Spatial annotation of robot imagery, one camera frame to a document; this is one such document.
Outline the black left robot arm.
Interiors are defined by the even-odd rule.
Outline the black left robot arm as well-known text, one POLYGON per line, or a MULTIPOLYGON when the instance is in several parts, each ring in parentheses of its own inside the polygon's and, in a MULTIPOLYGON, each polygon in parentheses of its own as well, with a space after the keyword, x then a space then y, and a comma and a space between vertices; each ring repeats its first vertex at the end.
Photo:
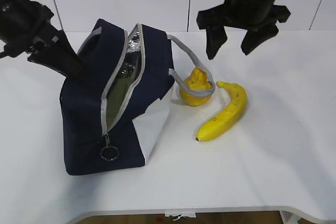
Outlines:
POLYGON ((63 30, 51 24, 54 13, 32 0, 1 0, 1 58, 23 52, 28 61, 48 67, 73 80, 84 79, 88 69, 71 47, 63 30))

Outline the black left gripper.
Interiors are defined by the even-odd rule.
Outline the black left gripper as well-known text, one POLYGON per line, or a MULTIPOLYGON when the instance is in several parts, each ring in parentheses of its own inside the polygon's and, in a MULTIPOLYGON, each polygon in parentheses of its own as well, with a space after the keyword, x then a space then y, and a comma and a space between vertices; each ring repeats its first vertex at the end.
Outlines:
POLYGON ((54 27, 51 10, 38 2, 1 0, 1 58, 30 54, 28 61, 48 67, 72 80, 83 80, 86 65, 63 30, 54 27))

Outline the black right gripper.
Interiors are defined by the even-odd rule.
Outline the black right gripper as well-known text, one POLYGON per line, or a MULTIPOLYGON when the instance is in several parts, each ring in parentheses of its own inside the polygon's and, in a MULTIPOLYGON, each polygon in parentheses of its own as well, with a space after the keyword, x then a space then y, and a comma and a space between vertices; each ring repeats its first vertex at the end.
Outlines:
POLYGON ((199 29, 206 29, 208 59, 214 59, 227 41, 224 26, 248 30, 241 44, 245 55, 275 37, 279 32, 278 27, 268 24, 285 23, 291 12, 286 6, 275 5, 274 2, 275 0, 224 0, 221 5, 199 11, 196 22, 199 29))

